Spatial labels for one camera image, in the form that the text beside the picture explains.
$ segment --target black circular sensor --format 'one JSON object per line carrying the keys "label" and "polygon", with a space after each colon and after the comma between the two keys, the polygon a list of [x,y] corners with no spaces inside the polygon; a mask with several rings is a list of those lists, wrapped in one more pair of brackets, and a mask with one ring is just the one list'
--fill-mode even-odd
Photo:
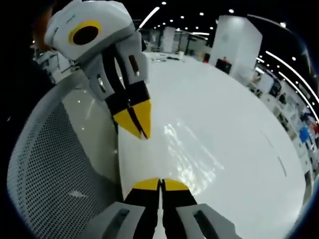
{"label": "black circular sensor", "polygon": [[73,36],[73,42],[76,45],[85,45],[93,41],[99,34],[99,29],[95,26],[86,26],[78,30]]}

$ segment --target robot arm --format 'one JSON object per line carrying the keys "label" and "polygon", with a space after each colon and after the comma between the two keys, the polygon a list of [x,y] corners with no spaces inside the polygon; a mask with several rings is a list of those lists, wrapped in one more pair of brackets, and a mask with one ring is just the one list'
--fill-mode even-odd
{"label": "robot arm", "polygon": [[140,139],[151,136],[147,59],[141,34],[121,3],[72,1],[50,20],[45,42],[79,63],[94,97],[107,103],[120,126]]}
{"label": "robot arm", "polygon": [[[166,237],[155,234],[159,221]],[[241,239],[231,221],[198,204],[186,185],[168,178],[137,182],[123,203],[115,202],[94,217],[77,238]]]}

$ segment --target white table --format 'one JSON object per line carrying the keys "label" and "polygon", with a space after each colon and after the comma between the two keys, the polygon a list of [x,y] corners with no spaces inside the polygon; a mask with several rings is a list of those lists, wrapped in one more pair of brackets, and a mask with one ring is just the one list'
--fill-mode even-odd
{"label": "white table", "polygon": [[[243,239],[282,239],[302,207],[305,179],[267,107],[233,78],[188,57],[152,63],[148,88],[151,139],[119,129],[124,196],[137,181],[169,177],[232,221]],[[157,231],[154,238],[165,238]]]}

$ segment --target ceiling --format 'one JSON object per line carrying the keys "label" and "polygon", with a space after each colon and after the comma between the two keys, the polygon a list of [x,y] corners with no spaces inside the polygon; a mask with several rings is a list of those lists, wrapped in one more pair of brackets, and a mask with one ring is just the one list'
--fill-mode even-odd
{"label": "ceiling", "polygon": [[[287,67],[278,62],[273,57],[267,55],[265,51],[269,51],[292,66],[311,86],[316,94],[318,94],[318,80],[314,78],[313,69],[310,71],[307,57],[303,55],[305,46],[309,51],[312,65],[318,68],[319,73],[319,46],[316,44],[318,39],[314,37],[316,32],[313,31],[312,24],[315,24],[316,7],[313,2],[304,0],[294,2],[287,5],[283,1],[253,1],[253,0],[228,0],[228,1],[209,1],[209,0],[165,0],[166,4],[162,4],[162,0],[118,0],[122,2],[129,11],[132,19],[138,27],[147,15],[156,7],[160,9],[153,17],[143,26],[146,29],[153,29],[155,26],[161,25],[160,28],[172,26],[175,28],[185,29],[187,31],[199,31],[213,33],[216,30],[216,19],[220,15],[231,14],[229,9],[233,9],[233,15],[247,17],[248,14],[261,16],[275,22],[285,22],[286,30],[283,27],[269,23],[264,20],[247,17],[262,33],[263,42],[260,55],[265,61],[264,65],[269,64],[269,69],[274,70],[274,74],[278,74],[280,70],[293,82],[300,79],[291,72]],[[316,99],[312,97],[310,102],[315,102],[314,110],[319,113],[319,107]]]}

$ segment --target white pillar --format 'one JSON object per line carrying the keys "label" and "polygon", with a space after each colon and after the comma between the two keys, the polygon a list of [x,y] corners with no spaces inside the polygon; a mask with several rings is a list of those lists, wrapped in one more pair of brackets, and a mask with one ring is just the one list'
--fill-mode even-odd
{"label": "white pillar", "polygon": [[215,66],[217,59],[226,57],[232,64],[230,76],[235,79],[243,74],[252,77],[262,38],[262,34],[248,19],[220,16],[209,63]]}
{"label": "white pillar", "polygon": [[161,38],[160,48],[163,52],[173,52],[175,28],[166,27]]}

